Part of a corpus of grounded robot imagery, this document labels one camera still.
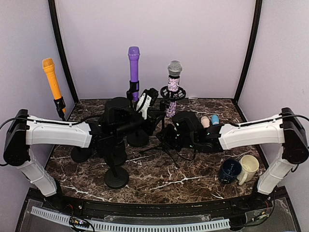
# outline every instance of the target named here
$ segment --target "mug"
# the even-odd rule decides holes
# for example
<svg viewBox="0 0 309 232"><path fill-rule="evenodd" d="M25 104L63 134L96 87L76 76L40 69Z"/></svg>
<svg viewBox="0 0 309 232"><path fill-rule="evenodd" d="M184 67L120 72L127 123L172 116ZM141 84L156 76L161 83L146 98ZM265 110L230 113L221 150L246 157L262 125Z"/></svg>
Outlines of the mug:
<svg viewBox="0 0 309 232"><path fill-rule="evenodd" d="M243 156L240 160L240 164L242 166L242 171L237 177L237 180L239 180L239 185L243 185L243 183L253 178L260 164L257 158L251 155Z"/></svg>
<svg viewBox="0 0 309 232"><path fill-rule="evenodd" d="M218 173L219 181L222 184L230 184L241 173L241 164L235 159L227 159L221 165Z"/></svg>

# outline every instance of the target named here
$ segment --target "orange microphone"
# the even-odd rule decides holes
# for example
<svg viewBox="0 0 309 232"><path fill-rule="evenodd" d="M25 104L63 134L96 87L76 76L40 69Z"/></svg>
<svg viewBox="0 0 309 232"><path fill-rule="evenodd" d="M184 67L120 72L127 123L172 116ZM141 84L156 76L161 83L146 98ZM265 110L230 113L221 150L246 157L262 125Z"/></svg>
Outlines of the orange microphone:
<svg viewBox="0 0 309 232"><path fill-rule="evenodd" d="M42 63L43 63L43 70L46 73L50 89L52 90L54 96L54 102L56 104L58 115L60 118L62 118L62 120L65 121L64 113L66 111L66 105L64 103L63 97L61 96L61 92L59 89L53 59L51 58L44 59Z"/></svg>

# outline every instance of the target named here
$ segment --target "white wall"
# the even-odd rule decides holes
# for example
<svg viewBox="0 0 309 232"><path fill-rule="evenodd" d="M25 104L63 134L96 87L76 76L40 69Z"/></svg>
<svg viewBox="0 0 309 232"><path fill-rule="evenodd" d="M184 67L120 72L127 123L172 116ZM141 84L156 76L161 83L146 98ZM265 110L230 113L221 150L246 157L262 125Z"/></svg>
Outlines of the white wall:
<svg viewBox="0 0 309 232"><path fill-rule="evenodd" d="M183 64L188 97L234 97L255 0L58 0L62 36L80 99L125 96L130 46L139 46L140 89L167 84Z"/></svg>
<svg viewBox="0 0 309 232"><path fill-rule="evenodd" d="M0 15L0 122L14 117L22 108L32 115L58 119L42 70L42 60L49 57L54 60L70 112L74 104L58 56L47 1L5 0L1 2ZM4 149L7 129L8 126L0 131L0 151ZM33 150L44 165L51 146L40 145ZM6 166L0 167L0 185L0 228L15 231L30 184L16 168Z"/></svg>
<svg viewBox="0 0 309 232"><path fill-rule="evenodd" d="M249 120L264 118L290 107L309 116L309 2L269 0L263 2L254 54L240 107ZM307 130L309 123L300 119ZM265 145L271 162L278 146ZM285 185L302 230L308 232L309 161L289 174Z"/></svg>

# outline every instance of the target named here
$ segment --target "silver mesh microphone grille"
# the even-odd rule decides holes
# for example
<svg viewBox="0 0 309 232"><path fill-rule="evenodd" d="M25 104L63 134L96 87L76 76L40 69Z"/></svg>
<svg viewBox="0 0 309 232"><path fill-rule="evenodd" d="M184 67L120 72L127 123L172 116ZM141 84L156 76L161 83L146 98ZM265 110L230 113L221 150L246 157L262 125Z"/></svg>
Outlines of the silver mesh microphone grille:
<svg viewBox="0 0 309 232"><path fill-rule="evenodd" d="M177 60L171 61L168 65L168 71L171 76L179 76L182 70L182 64Z"/></svg>

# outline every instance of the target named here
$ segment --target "black vertical post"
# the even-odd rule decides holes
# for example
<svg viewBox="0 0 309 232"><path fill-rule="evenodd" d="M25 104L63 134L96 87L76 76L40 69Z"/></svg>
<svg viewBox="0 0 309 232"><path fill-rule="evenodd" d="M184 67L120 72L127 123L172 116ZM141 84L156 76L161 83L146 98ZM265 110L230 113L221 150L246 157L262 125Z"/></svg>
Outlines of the black vertical post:
<svg viewBox="0 0 309 232"><path fill-rule="evenodd" d="M57 44L57 47L58 47L58 52L59 52L62 68L63 68L64 74L66 76L66 80L68 82L71 95L72 95L73 100L76 104L78 102L78 96L77 96L76 89L75 89L75 86L74 86L74 83L73 83L73 79L72 79L72 76L71 76L71 73L70 73L67 57L66 57L66 54L64 52L64 47L63 47L63 43L62 43L62 38L61 38L60 28L59 28L59 22L58 22L58 17L57 17L55 0L48 0L48 5L49 5L50 17L51 17L52 24L53 24L55 40L56 40L56 44Z"/></svg>
<svg viewBox="0 0 309 232"><path fill-rule="evenodd" d="M261 15L261 10L262 10L262 2L263 0L256 0L255 2L255 10L254 10L254 16L253 16L253 22L252 22L252 28L251 28L251 34L250 34L250 39L249 39L249 44L248 44L248 49L246 53L246 58L242 67L239 83L237 86L237 90L234 96L234 101L238 103L240 99L240 95L243 89L243 86L246 81L247 73L249 70L252 54L253 54L253 49L254 49L254 44L255 44L255 39L257 35L257 29L259 27L259 21L260 21L260 15Z"/></svg>

